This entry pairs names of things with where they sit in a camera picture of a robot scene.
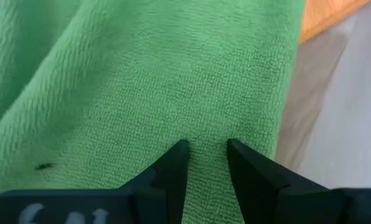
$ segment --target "green microfiber towel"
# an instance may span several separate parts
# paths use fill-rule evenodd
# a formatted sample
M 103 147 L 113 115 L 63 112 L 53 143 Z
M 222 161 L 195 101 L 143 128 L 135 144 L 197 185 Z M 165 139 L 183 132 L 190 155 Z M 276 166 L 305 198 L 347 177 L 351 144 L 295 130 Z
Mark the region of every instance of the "green microfiber towel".
M 188 139 L 183 221 L 240 223 L 225 145 L 273 157 L 302 12 L 303 0 L 0 0 L 0 192 L 118 188 Z

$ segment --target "dark spot on towel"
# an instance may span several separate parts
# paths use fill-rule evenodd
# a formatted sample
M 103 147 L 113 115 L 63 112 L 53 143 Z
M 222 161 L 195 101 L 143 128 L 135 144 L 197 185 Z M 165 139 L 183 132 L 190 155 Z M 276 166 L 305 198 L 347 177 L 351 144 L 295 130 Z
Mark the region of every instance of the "dark spot on towel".
M 37 165 L 35 167 L 35 170 L 44 170 L 44 169 L 52 168 L 52 167 L 53 167 L 53 163 L 45 163 L 45 164 Z

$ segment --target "black plastic tool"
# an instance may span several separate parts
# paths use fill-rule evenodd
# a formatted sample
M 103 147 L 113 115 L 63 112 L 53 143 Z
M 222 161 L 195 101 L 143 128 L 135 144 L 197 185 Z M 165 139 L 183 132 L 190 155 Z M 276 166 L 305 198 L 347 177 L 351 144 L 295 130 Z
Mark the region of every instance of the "black plastic tool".
M 181 223 L 188 155 L 181 140 L 119 189 L 3 193 L 0 224 Z M 371 223 L 371 189 L 328 190 L 236 139 L 227 159 L 246 224 Z

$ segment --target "orange cloth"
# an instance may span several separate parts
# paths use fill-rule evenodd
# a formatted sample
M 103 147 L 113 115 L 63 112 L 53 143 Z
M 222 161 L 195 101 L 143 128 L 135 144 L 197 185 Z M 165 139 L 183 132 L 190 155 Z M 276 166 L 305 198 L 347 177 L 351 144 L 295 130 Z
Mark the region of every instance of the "orange cloth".
M 371 0 L 305 0 L 300 43 L 351 15 Z

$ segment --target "microfiber cloth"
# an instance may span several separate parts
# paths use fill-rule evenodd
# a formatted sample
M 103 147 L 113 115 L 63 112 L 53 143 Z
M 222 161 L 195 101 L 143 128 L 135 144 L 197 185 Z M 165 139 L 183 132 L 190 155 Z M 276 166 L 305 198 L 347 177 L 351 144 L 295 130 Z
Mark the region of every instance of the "microfiber cloth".
M 187 139 L 183 221 L 240 223 L 226 142 L 274 156 L 303 8 L 0 0 L 0 192 L 115 189 Z
M 301 43 L 340 22 L 371 0 L 306 0 Z

